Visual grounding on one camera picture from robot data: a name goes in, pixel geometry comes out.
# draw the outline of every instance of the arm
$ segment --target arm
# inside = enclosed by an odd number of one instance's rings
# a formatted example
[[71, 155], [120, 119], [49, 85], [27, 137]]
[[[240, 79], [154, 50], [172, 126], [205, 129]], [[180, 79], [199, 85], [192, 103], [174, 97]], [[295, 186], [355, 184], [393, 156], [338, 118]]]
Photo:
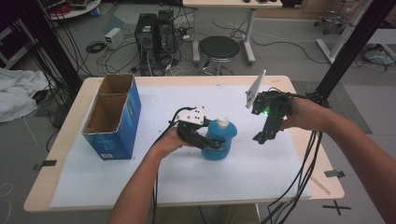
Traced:
[[161, 160], [184, 145], [177, 128], [173, 128], [152, 146], [117, 199], [107, 223], [147, 223], [151, 192]]
[[396, 160], [352, 121], [309, 100], [291, 99], [292, 116], [282, 129], [299, 127], [328, 134], [341, 148], [376, 209], [387, 223], [395, 223]]

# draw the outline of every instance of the bottle cap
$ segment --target bottle cap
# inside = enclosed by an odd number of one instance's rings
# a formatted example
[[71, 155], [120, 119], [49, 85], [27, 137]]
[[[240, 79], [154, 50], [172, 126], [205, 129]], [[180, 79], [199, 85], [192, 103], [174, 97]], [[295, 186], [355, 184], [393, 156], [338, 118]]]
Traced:
[[225, 117], [225, 116], [218, 117], [218, 126], [220, 128], [227, 128], [229, 123], [230, 123], [230, 121], [227, 119], [227, 117]]

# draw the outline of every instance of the desk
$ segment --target desk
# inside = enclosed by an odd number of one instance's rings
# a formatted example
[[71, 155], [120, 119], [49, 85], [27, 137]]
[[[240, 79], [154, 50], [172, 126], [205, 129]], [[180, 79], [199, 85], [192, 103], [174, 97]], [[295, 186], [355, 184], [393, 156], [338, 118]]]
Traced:
[[[161, 87], [161, 86], [215, 86], [224, 85], [251, 85], [256, 76], [232, 76], [232, 77], [137, 77], [138, 87]], [[41, 169], [35, 184], [25, 202], [24, 209], [28, 212], [48, 212], [59, 211], [50, 207], [51, 199], [56, 190], [60, 173], [64, 161], [70, 148], [72, 147], [76, 134], [80, 128], [87, 110], [90, 107], [92, 97], [99, 87], [101, 78], [88, 78], [84, 81], [78, 97], [74, 102], [65, 122], [59, 132], [57, 139], [47, 157], [47, 160], [56, 160], [55, 166], [45, 166]], [[292, 91], [294, 88], [290, 80], [284, 76], [265, 77], [263, 85], [276, 87], [282, 91]], [[300, 160], [304, 156], [306, 144], [310, 132], [300, 129], [290, 129], [291, 139], [297, 150]], [[337, 177], [328, 178], [324, 172], [332, 170], [332, 166], [324, 150], [320, 147], [318, 153], [318, 162], [311, 181], [308, 185], [312, 191], [312, 197], [315, 199], [337, 199], [344, 196], [344, 191]], [[92, 207], [79, 209], [90, 210]]]
[[183, 0], [183, 5], [185, 7], [193, 7], [193, 40], [192, 40], [192, 54], [193, 54], [193, 61], [195, 63], [200, 62], [200, 56], [198, 52], [198, 8], [199, 7], [240, 7], [240, 8], [249, 8], [249, 15], [248, 15], [248, 24], [247, 24], [247, 34], [243, 39], [245, 51], [247, 53], [247, 58], [250, 64], [255, 63], [256, 59], [254, 58], [253, 50], [251, 49], [250, 46], [250, 35], [251, 35], [251, 30], [253, 27], [253, 22], [254, 22], [254, 15], [256, 14], [257, 8], [278, 8], [282, 7], [282, 3], [280, 0], [276, 2], [268, 2], [266, 4], [259, 4], [255, 0], [251, 0], [249, 3], [245, 3], [243, 0], [234, 0], [234, 1], [229, 1], [229, 0]]

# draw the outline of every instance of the chair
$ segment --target chair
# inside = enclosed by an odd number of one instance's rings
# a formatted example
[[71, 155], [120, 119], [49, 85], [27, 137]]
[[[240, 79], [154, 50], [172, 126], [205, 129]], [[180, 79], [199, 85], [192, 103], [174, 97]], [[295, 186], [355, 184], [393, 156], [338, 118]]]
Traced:
[[341, 0], [340, 4], [335, 11], [327, 11], [323, 16], [319, 17], [317, 21], [315, 21], [314, 25], [319, 26], [320, 22], [323, 22], [328, 25], [328, 27], [323, 31], [324, 35], [327, 35], [330, 30], [337, 26], [339, 28], [344, 28], [347, 26], [347, 17], [342, 14], [343, 7], [346, 2], [357, 2], [358, 0]]
[[[239, 45], [230, 37], [214, 35], [204, 38], [198, 45], [200, 54], [208, 59], [205, 63], [201, 73], [205, 73], [211, 76], [222, 76], [221, 69], [224, 68], [232, 75], [233, 71], [225, 66], [223, 63], [228, 63], [236, 59], [239, 54]], [[208, 72], [209, 68], [214, 68], [213, 73]]]

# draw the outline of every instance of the metal stand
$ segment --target metal stand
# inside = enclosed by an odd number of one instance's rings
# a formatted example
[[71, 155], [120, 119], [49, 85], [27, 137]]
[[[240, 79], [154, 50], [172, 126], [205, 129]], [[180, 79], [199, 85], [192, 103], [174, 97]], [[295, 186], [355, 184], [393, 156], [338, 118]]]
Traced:
[[250, 10], [249, 15], [248, 15], [247, 35], [243, 36], [245, 51], [247, 53], [247, 59], [250, 64], [253, 64], [256, 62], [256, 59], [254, 58], [253, 50], [251, 49], [250, 42], [249, 42], [249, 39], [251, 36], [251, 30], [253, 28], [254, 15], [256, 14], [256, 10], [257, 10], [257, 8], [252, 8]]
[[192, 14], [194, 17], [194, 22], [193, 22], [194, 30], [192, 32], [192, 34], [193, 34], [193, 37], [192, 37], [192, 61], [195, 63], [199, 63], [201, 61], [200, 57], [199, 57], [199, 51], [198, 51], [199, 40], [198, 40], [198, 31], [197, 31], [197, 27], [198, 27], [198, 25], [197, 25], [197, 23], [198, 23], [197, 22], [197, 18], [198, 18], [197, 10], [198, 10], [198, 7], [195, 7], [193, 14]]
[[355, 31], [340, 50], [326, 76], [315, 89], [313, 93], [313, 100], [315, 102], [322, 104], [329, 98], [332, 90], [341, 80], [367, 41], [375, 33], [378, 25], [388, 16], [395, 5], [396, 0], [373, 1], [356, 26]]
[[344, 44], [347, 42], [347, 40], [355, 30], [356, 25], [359, 23], [359, 20], [361, 19], [367, 8], [370, 6], [372, 1], [373, 0], [361, 0], [358, 11], [355, 13], [355, 15], [350, 20], [350, 22], [347, 23], [344, 32], [341, 34], [340, 38], [335, 43], [332, 50], [329, 50], [327, 48], [323, 40], [317, 39], [317, 44], [319, 45], [323, 53], [326, 55], [330, 63], [334, 63], [335, 57], [337, 57], [337, 54], [339, 53], [340, 49], [344, 46]]

